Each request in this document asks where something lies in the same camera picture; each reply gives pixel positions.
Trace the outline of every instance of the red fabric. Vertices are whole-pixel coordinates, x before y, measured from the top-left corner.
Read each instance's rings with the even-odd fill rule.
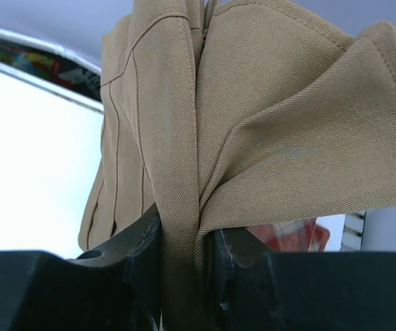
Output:
[[[247,227],[263,243],[280,252],[323,252],[330,231],[316,219],[289,221]]]

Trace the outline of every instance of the folded cloth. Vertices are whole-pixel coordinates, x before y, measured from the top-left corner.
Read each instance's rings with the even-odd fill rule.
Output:
[[[167,331],[210,330],[209,232],[396,204],[396,32],[287,0],[135,0],[103,38],[83,249],[154,202]]]
[[[279,252],[323,252],[330,231],[316,224],[316,219],[248,226],[247,230]]]

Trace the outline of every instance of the khaki garment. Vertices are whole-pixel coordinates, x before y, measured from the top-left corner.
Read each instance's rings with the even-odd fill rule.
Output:
[[[392,25],[352,38],[287,0],[215,4],[135,0],[103,39],[102,160],[79,242],[156,201],[172,331],[210,329],[210,231],[396,204]]]

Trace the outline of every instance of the black plastic part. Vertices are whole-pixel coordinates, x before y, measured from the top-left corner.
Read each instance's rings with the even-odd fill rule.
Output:
[[[76,260],[0,252],[0,331],[158,330],[160,243],[154,205]]]
[[[225,331],[396,331],[396,253],[279,253],[215,231],[214,308]]]

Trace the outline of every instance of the clothing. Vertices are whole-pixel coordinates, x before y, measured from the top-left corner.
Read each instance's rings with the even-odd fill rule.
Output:
[[[103,38],[102,160],[79,242],[156,201],[163,325],[210,330],[204,237],[396,204],[396,32],[287,0],[135,0]]]

